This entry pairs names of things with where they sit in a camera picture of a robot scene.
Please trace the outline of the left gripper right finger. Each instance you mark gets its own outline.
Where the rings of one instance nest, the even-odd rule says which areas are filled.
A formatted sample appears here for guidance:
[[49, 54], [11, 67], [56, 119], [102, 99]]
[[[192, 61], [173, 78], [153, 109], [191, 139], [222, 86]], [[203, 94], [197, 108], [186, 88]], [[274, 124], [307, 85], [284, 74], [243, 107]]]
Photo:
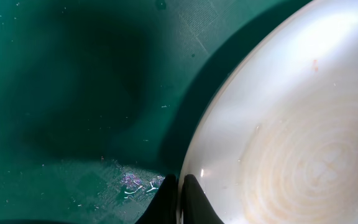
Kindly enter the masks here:
[[193, 174], [184, 178], [180, 206], [184, 224], [223, 224]]

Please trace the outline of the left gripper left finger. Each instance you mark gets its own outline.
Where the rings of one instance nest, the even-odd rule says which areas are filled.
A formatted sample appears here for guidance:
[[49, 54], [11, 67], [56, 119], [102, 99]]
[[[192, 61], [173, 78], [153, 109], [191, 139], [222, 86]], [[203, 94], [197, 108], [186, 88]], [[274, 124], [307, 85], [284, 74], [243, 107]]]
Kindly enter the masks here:
[[136, 224], [176, 224], [177, 194], [176, 176], [167, 175]]

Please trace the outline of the light blue plate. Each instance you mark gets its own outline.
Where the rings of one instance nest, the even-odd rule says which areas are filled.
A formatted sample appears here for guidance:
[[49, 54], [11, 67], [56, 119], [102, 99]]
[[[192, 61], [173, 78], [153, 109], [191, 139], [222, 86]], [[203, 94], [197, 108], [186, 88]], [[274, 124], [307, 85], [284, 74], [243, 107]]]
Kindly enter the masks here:
[[358, 223], [358, 1], [311, 1], [203, 115], [192, 174], [224, 223]]

